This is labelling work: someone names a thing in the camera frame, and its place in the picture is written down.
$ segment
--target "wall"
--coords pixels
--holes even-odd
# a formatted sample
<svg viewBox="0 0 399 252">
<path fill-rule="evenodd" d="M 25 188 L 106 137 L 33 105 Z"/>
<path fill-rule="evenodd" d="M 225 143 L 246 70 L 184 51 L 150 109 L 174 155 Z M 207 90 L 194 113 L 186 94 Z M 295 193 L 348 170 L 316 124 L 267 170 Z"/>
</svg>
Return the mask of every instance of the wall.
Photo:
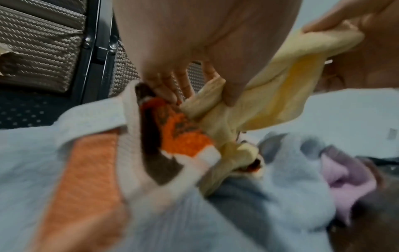
<svg viewBox="0 0 399 252">
<path fill-rule="evenodd" d="M 319 17 L 336 0 L 304 0 L 294 29 Z M 314 95 L 303 114 L 292 122 L 248 132 L 257 138 L 269 131 L 301 132 L 317 135 L 351 155 L 399 156 L 399 136 L 388 139 L 391 129 L 399 129 L 399 92 L 348 90 Z"/>
</svg>

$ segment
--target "dotted black fabric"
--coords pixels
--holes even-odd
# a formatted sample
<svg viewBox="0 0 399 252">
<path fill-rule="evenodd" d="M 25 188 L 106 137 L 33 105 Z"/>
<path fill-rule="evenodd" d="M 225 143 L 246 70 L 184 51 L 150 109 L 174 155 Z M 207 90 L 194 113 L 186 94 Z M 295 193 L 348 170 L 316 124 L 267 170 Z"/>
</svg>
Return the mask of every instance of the dotted black fabric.
<svg viewBox="0 0 399 252">
<path fill-rule="evenodd" d="M 0 129 L 52 125 L 69 108 L 64 97 L 0 91 Z"/>
</svg>

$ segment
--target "human hand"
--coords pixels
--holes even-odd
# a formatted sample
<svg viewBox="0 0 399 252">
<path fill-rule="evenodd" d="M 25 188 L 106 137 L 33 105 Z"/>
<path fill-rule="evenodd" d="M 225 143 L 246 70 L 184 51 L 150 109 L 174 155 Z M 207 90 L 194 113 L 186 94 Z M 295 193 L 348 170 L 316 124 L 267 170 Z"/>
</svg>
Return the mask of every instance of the human hand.
<svg viewBox="0 0 399 252">
<path fill-rule="evenodd" d="M 191 61 L 205 78 L 226 80 L 223 100 L 234 105 L 245 85 L 272 58 L 289 33 L 301 0 L 114 0 L 126 53 L 142 80 L 172 103 L 194 91 Z"/>
<path fill-rule="evenodd" d="M 364 41 L 325 66 L 315 91 L 399 88 L 399 0 L 341 0 L 304 32 L 333 28 L 349 20 Z"/>
</svg>

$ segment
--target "pink cloth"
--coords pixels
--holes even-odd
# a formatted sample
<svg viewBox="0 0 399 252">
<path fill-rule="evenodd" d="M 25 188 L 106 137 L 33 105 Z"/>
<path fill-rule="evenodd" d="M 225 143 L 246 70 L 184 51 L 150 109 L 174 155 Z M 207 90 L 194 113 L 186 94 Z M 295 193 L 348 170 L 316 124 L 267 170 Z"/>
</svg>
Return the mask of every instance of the pink cloth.
<svg viewBox="0 0 399 252">
<path fill-rule="evenodd" d="M 358 159 L 327 147 L 321 155 L 322 175 L 330 185 L 337 207 L 336 217 L 346 225 L 351 223 L 352 206 L 377 188 L 371 171 Z"/>
</svg>

